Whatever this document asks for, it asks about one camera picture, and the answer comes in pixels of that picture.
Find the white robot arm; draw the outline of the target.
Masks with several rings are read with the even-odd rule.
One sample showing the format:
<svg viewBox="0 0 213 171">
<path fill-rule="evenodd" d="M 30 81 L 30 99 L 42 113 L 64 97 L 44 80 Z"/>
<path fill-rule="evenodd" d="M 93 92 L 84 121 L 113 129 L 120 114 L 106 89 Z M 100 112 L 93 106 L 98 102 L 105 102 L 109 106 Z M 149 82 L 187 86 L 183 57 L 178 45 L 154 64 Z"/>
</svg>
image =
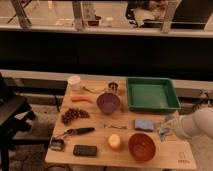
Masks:
<svg viewBox="0 0 213 171">
<path fill-rule="evenodd" d="M 207 135 L 213 139 L 213 107 L 205 107 L 188 115 L 171 114 L 165 117 L 175 135 L 181 139 L 191 139 Z"/>
</svg>

